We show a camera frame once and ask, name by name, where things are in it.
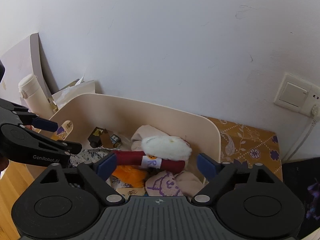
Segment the wooden floor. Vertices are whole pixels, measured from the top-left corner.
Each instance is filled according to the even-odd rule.
[[[19,196],[33,182],[33,178],[22,163],[10,162],[0,179],[0,239],[20,238],[11,219],[11,208]]]

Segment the orange plush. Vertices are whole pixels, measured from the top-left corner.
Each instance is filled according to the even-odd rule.
[[[131,165],[119,165],[112,173],[122,182],[132,185],[132,187],[144,187],[144,179],[147,171],[138,170]]]

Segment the power cord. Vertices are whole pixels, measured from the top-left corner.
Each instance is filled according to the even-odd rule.
[[[297,151],[300,149],[300,147],[303,145],[303,143],[306,141],[306,139],[308,138],[308,136],[310,135],[310,133],[312,132],[313,128],[315,127],[316,123],[318,121],[320,121],[320,110],[319,110],[319,106],[318,105],[314,105],[311,109],[311,116],[313,117],[311,126],[308,130],[308,132],[306,133],[306,135],[304,136],[304,138],[302,139],[302,141],[299,143],[299,145],[295,148],[295,150],[290,154],[290,156],[286,159],[285,157],[289,154],[289,152],[291,151],[291,149],[286,153],[286,155],[282,158],[282,161],[289,161],[296,153]]]

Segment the gray ribbed plate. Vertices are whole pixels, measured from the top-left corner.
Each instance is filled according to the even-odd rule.
[[[70,240],[240,240],[225,229],[207,207],[186,197],[137,197],[108,207],[99,221]]]

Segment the wall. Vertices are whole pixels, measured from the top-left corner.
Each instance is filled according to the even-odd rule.
[[[308,118],[272,104],[285,71],[320,85],[320,0],[0,0],[0,55],[39,32],[52,90],[103,93],[277,132]],[[320,125],[298,158],[320,155]]]

